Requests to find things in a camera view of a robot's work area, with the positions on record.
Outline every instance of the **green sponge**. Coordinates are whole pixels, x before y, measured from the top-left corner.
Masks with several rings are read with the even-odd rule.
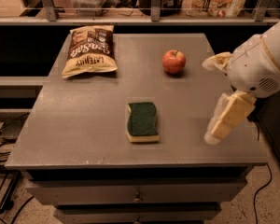
[[[131,142],[157,142],[157,108],[152,102],[130,103],[127,135]]]

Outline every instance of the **brown chip bag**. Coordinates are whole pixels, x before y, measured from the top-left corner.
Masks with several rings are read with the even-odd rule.
[[[245,0],[191,0],[192,17],[237,17],[243,9]]]
[[[102,73],[117,70],[113,50],[112,25],[93,25],[76,28],[68,50],[63,78],[81,73]]]

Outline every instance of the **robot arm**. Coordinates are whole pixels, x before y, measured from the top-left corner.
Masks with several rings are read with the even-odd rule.
[[[280,91],[280,22],[263,35],[253,35],[233,54],[223,52],[206,59],[203,67],[224,72],[236,89],[231,96],[223,93],[217,102],[204,136],[213,145],[253,111],[257,98]]]

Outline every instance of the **apple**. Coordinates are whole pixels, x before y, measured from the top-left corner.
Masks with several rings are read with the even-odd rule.
[[[163,55],[161,63],[165,72],[177,74],[185,67],[186,56],[179,50],[170,49]]]

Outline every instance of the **concrete floor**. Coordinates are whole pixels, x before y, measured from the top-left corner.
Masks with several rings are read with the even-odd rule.
[[[273,180],[271,184],[263,189],[257,196],[257,213],[259,224],[280,224],[280,163],[274,156],[264,136],[260,134],[260,145],[266,152],[269,165],[272,169]],[[0,184],[4,175],[0,175]],[[0,200],[4,190],[7,188],[11,175],[0,192]],[[253,224],[256,223],[253,209],[253,197],[255,192],[268,182],[270,173],[267,166],[256,167],[247,176],[247,185],[231,201],[222,203],[222,211],[212,220],[204,224]],[[25,179],[21,179],[12,200],[14,207],[6,211],[0,218],[9,224],[21,205],[31,196],[25,189]],[[32,199],[19,214],[16,224],[60,224],[54,216],[54,207],[43,206],[36,199]]]

